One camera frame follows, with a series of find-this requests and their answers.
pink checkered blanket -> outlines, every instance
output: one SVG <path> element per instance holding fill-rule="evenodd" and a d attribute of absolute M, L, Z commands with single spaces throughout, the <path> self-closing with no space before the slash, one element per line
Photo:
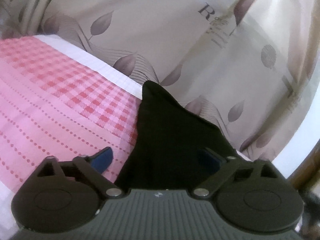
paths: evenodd
<path fill-rule="evenodd" d="M 16 192 L 49 155 L 111 146 L 114 181 L 131 152 L 140 100 L 34 37 L 0 41 L 0 181 Z"/>

screw head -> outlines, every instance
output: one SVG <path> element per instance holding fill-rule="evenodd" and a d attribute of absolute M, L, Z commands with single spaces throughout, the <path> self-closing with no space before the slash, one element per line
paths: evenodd
<path fill-rule="evenodd" d="M 110 197 L 118 197 L 121 193 L 122 191 L 119 188 L 110 188 L 106 191 L 106 194 Z"/>
<path fill-rule="evenodd" d="M 196 188 L 193 191 L 193 194 L 195 194 L 198 197 L 205 197 L 205 196 L 209 195 L 209 190 L 207 190 L 205 188 Z"/>
<path fill-rule="evenodd" d="M 157 193 L 155 193 L 154 194 L 156 197 L 162 197 L 163 196 L 163 194 L 161 193 L 161 192 L 157 192 Z"/>

bed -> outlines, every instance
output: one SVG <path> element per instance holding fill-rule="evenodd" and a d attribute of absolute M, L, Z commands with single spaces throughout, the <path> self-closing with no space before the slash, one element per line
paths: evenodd
<path fill-rule="evenodd" d="M 0 239 L 18 227 L 14 193 L 47 156 L 111 146 L 115 181 L 132 151 L 142 86 L 56 35 L 0 41 Z"/>

red dotted line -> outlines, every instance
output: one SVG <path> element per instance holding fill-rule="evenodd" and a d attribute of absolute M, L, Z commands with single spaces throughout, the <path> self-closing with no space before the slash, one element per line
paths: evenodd
<path fill-rule="evenodd" d="M 1 93 L 0 93 L 0 95 L 1 95 L 8 103 L 10 103 L 13 107 L 16 107 L 17 110 L 19 109 L 16 105 L 13 105 L 13 103 L 12 103 L 11 101 L 9 101 L 8 99 L 6 99 Z M 21 111 L 21 110 L 19 110 L 19 112 L 21 112 L 22 114 L 24 114 L 25 116 L 27 116 L 29 119 L 31 119 L 31 122 L 34 121 L 34 119 L 32 119 L 31 116 L 28 115 L 27 113 L 25 113 L 25 112 L 23 112 L 23 111 Z M 48 136 L 49 136 L 50 138 L 52 138 L 53 140 L 56 140 L 56 138 L 55 138 L 55 137 L 52 137 L 51 134 L 48 134 Z"/>
<path fill-rule="evenodd" d="M 6 135 L 3 135 L 3 132 L 2 132 L 2 131 L 0 131 L 0 135 L 3 136 L 4 139 L 7 138 Z M 19 152 L 16 147 L 14 147 L 14 144 L 13 144 L 13 143 L 11 143 L 10 146 L 11 146 L 12 148 L 14 148 L 14 151 L 15 151 L 15 152 L 18 152 L 18 155 L 22 155 L 22 153 Z"/>
<path fill-rule="evenodd" d="M 6 83 L 14 92 L 18 93 L 19 96 L 22 96 L 22 98 L 24 98 L 25 100 L 27 100 L 27 98 L 26 98 L 24 95 L 22 95 L 19 91 L 15 90 L 15 89 L 14 89 L 12 86 L 10 86 L 7 82 L 5 82 L 5 83 Z M 30 87 L 28 87 L 27 85 L 25 85 L 25 84 L 23 84 L 23 83 L 22 83 L 22 85 L 24 85 L 25 87 L 27 87 L 27 88 L 28 88 L 31 92 L 33 92 L 36 96 L 38 96 L 39 98 L 41 98 L 42 101 L 47 102 L 51 107 L 53 107 L 53 109 L 57 110 L 57 112 L 59 112 L 61 115 L 63 115 L 64 117 L 66 117 L 66 118 L 69 119 L 70 121 L 73 121 L 74 123 L 77 123 L 77 125 L 81 125 L 79 122 L 74 121 L 72 118 L 70 118 L 69 116 L 67 116 L 66 114 L 64 114 L 64 113 L 61 112 L 60 110 L 58 110 L 56 107 L 54 107 L 54 106 L 51 104 L 50 101 L 48 102 L 47 99 L 42 98 L 42 96 L 38 95 L 38 94 L 37 94 L 36 92 L 34 92 Z M 41 110 L 41 107 L 38 107 L 38 105 L 32 104 L 32 102 L 30 102 L 30 104 L 33 105 L 34 107 L 37 107 L 39 110 Z M 95 134 L 95 132 L 92 132 L 92 131 L 89 130 L 87 127 L 84 127 L 83 125 L 81 125 L 81 127 L 84 128 L 85 130 L 87 130 L 88 132 L 92 133 L 93 135 L 96 135 L 96 137 L 100 137 L 101 140 L 107 142 L 106 139 L 104 139 L 102 136 L 99 136 L 98 134 Z M 126 150 L 122 149 L 122 148 L 119 147 L 118 145 L 116 145 L 115 147 L 116 147 L 116 148 L 119 148 L 119 150 L 122 150 L 123 152 L 129 154 L 129 152 L 127 152 Z"/>
<path fill-rule="evenodd" d="M 10 123 L 12 123 L 12 125 L 14 125 L 15 128 L 17 128 L 17 129 L 19 128 L 19 126 L 16 125 L 16 123 L 15 123 L 13 120 L 11 120 L 10 118 L 8 118 L 8 116 L 5 115 L 4 112 L 2 112 L 2 111 L 0 110 L 0 113 L 2 113 L 2 115 L 4 116 L 4 118 L 7 118 L 7 121 L 10 122 Z M 23 136 L 26 136 L 26 133 L 23 132 L 22 129 L 19 129 L 19 132 L 21 132 Z M 31 143 L 33 143 L 33 139 L 30 139 L 30 136 L 27 135 L 26 138 L 27 138 L 27 140 L 30 140 Z M 41 150 L 41 148 L 42 148 L 42 146 L 38 145 L 36 142 L 34 142 L 33 145 L 34 145 L 34 146 L 38 146 L 38 149 L 39 149 L 39 150 Z"/>
<path fill-rule="evenodd" d="M 9 104 L 11 104 L 11 105 L 12 105 L 13 107 L 15 107 L 17 110 L 19 110 L 19 107 L 17 107 L 16 105 L 14 105 L 10 100 L 8 100 L 8 99 L 7 99 L 5 96 L 3 96 L 1 93 L 0 93 L 0 95 L 1 95 Z M 21 110 L 19 110 L 19 112 L 22 113 L 22 114 L 24 114 L 25 116 L 27 116 L 29 119 L 31 118 L 31 116 L 30 116 L 28 113 L 22 112 Z M 38 127 L 39 129 L 41 129 L 41 131 L 44 131 L 44 129 L 41 128 L 41 126 L 38 125 L 37 122 L 34 122 L 34 125 L 37 125 L 37 127 Z M 62 126 L 61 123 L 59 123 L 58 126 L 60 126 L 62 129 L 65 129 L 65 128 L 66 128 L 65 126 Z M 70 134 L 73 134 L 74 137 L 77 137 L 77 135 L 74 134 L 72 131 L 70 131 Z M 86 145 L 89 145 L 89 142 L 85 141 L 84 139 L 82 139 L 81 141 L 84 142 L 84 143 L 86 143 Z"/>
<path fill-rule="evenodd" d="M 117 159 L 116 159 L 116 161 L 118 161 Z M 122 161 L 120 161 L 120 163 L 122 163 Z M 110 170 L 109 169 L 107 169 L 106 170 L 106 172 L 110 172 Z M 114 175 L 115 174 L 115 172 L 114 171 L 111 171 L 110 172 L 112 175 Z M 118 176 L 119 174 L 118 173 L 116 173 L 116 176 Z"/>
<path fill-rule="evenodd" d="M 6 135 L 3 135 L 3 132 L 2 131 L 0 131 L 0 135 L 4 138 L 4 139 L 6 139 L 7 138 L 7 136 Z M 10 173 L 12 174 L 12 175 L 14 175 L 17 179 L 19 178 L 19 176 L 18 176 L 18 174 L 16 174 L 12 169 L 10 169 L 10 167 L 8 166 L 8 165 L 5 165 L 5 162 L 4 161 L 2 161 L 2 163 L 1 163 L 3 166 L 5 166 L 5 168 L 7 169 L 7 170 L 10 170 Z"/>

black cloth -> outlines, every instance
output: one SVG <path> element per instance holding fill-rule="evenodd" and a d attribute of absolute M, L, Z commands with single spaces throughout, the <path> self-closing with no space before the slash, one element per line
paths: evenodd
<path fill-rule="evenodd" d="M 199 150 L 237 156 L 219 128 L 187 111 L 160 85 L 146 81 L 137 143 L 115 184 L 122 190 L 193 189 L 212 173 Z"/>

